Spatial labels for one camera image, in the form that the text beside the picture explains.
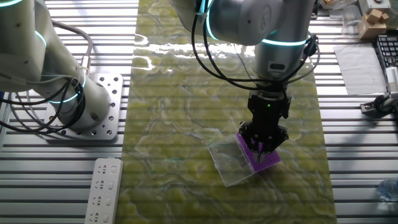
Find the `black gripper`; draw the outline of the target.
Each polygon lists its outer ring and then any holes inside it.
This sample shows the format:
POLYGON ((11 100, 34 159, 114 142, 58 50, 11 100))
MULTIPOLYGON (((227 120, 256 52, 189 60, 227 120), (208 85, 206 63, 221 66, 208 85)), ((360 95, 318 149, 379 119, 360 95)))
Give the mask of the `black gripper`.
POLYGON ((252 113, 252 120, 240 123, 239 134, 245 149, 252 153, 255 162, 261 161, 262 151, 272 153, 288 140, 288 130, 279 126, 279 120, 281 117, 288 118, 290 102, 291 97, 285 92, 281 98, 269 98, 260 91, 250 91, 248 108, 252 113), (263 146, 257 137, 266 137, 263 146))

